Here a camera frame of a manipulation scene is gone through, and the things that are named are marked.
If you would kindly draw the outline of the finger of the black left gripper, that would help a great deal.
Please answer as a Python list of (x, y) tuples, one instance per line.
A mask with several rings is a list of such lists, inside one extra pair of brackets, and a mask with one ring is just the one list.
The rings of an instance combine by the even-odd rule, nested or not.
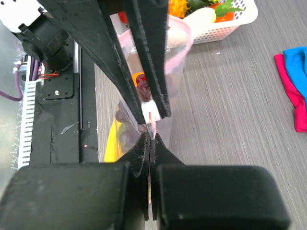
[(165, 81), (168, 1), (124, 0), (122, 3), (153, 100), (160, 116), (170, 117)]
[(41, 0), (40, 4), (111, 80), (137, 123), (144, 124), (141, 101), (105, 4), (96, 0)]

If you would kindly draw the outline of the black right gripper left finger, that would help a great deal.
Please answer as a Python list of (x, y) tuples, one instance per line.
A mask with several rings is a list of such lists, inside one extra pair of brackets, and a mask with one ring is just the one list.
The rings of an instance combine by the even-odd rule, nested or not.
[(3, 230), (142, 230), (149, 218), (150, 137), (113, 163), (29, 165), (0, 201)]

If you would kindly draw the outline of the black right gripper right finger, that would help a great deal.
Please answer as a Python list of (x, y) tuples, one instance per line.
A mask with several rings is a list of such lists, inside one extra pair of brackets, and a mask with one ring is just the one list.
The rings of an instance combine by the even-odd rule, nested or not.
[(161, 230), (286, 230), (277, 184), (256, 165), (185, 165), (157, 136), (150, 143), (153, 219)]

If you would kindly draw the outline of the clear pink-dotted zip bag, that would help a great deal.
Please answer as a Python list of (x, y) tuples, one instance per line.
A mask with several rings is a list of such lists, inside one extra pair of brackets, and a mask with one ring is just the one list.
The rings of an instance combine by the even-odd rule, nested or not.
[(136, 144), (143, 132), (149, 132), (152, 138), (160, 136), (165, 145), (169, 145), (173, 113), (192, 36), (188, 24), (174, 16), (167, 19), (165, 35), (165, 54), (160, 57), (159, 68), (149, 77), (145, 76), (132, 33), (126, 31), (118, 38), (145, 123), (138, 124), (125, 100), (120, 100), (106, 144), (106, 162), (117, 161)]

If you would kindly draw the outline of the yellow banana bunch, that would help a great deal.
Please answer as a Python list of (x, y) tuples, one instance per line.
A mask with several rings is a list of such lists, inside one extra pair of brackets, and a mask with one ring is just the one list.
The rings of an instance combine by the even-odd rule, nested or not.
[(119, 141), (119, 128), (122, 124), (113, 120), (106, 144), (104, 162), (116, 162), (123, 156)]

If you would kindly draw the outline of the dark red grape bunch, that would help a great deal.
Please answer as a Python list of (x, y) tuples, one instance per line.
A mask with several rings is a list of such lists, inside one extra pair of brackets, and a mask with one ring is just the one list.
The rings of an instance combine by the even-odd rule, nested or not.
[(160, 135), (166, 146), (169, 146), (173, 118), (167, 117), (162, 119), (158, 115), (158, 110), (147, 81), (140, 81), (136, 91), (141, 100), (145, 123), (138, 124), (128, 107), (123, 102), (119, 102), (115, 119), (122, 124), (119, 128), (121, 148), (123, 151), (132, 148), (141, 133), (144, 132), (148, 132), (152, 138)]

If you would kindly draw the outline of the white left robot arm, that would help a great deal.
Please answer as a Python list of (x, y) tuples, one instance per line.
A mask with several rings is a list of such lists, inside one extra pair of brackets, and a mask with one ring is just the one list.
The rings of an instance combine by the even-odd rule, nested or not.
[(70, 65), (63, 46), (72, 37), (116, 86), (137, 122), (144, 124), (110, 15), (125, 12), (153, 100), (165, 118), (171, 115), (164, 72), (167, 11), (166, 0), (3, 0), (0, 20), (28, 55), (53, 71)]

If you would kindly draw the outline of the orange spiky dragon fruit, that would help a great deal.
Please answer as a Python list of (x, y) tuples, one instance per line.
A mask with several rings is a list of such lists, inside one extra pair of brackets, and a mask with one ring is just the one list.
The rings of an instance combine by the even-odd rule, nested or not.
[(169, 0), (168, 1), (168, 14), (180, 19), (185, 18), (185, 14), (188, 10), (187, 0)]

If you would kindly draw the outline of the white fruit basket tray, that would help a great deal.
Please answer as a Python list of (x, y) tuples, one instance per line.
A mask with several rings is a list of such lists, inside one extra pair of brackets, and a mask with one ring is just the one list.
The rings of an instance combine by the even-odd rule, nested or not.
[[(210, 7), (216, 2), (224, 2), (224, 0), (188, 0), (189, 9), (185, 17), (198, 9)], [(228, 37), (239, 26), (252, 23), (256, 20), (258, 9), (255, 1), (234, 0), (233, 6), (242, 8), (244, 11), (235, 12), (235, 18), (232, 21), (210, 24), (207, 29), (200, 33), (191, 32), (194, 44), (221, 41)]]

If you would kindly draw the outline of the white green radish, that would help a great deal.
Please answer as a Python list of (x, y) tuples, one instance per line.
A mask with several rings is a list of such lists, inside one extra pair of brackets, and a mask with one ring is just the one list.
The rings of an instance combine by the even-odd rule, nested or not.
[(216, 13), (213, 8), (205, 7), (186, 16), (183, 21), (190, 27), (192, 32), (200, 33), (207, 29), (210, 24), (215, 23)]

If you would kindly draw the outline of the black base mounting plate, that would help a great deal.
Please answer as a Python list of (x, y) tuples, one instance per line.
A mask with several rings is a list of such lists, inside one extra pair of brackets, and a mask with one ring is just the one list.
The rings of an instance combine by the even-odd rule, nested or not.
[(94, 62), (69, 38), (71, 66), (36, 84), (29, 163), (98, 162)]

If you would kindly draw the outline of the small red persimmon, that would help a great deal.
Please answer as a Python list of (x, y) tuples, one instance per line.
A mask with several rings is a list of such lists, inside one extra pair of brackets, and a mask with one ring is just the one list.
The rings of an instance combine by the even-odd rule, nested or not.
[(233, 2), (233, 0), (225, 0), (224, 2), (216, 2), (210, 6), (215, 11), (215, 23), (232, 21), (235, 18), (235, 12), (244, 11), (242, 8), (234, 7)]

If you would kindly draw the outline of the folded red cloth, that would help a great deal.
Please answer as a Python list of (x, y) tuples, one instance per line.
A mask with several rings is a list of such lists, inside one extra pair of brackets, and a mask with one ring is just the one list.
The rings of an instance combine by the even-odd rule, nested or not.
[(284, 63), (283, 54), (276, 54), (274, 56), (276, 68), (278, 70), (283, 88), (290, 102), (294, 107), (294, 126), (298, 133), (307, 132), (307, 108), (303, 96), (292, 84)]

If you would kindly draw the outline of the folded blue cloth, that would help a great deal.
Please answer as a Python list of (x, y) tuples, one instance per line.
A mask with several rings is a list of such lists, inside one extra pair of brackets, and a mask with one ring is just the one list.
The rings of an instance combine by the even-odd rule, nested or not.
[(307, 47), (300, 46), (283, 51), (285, 68), (297, 91), (307, 102)]

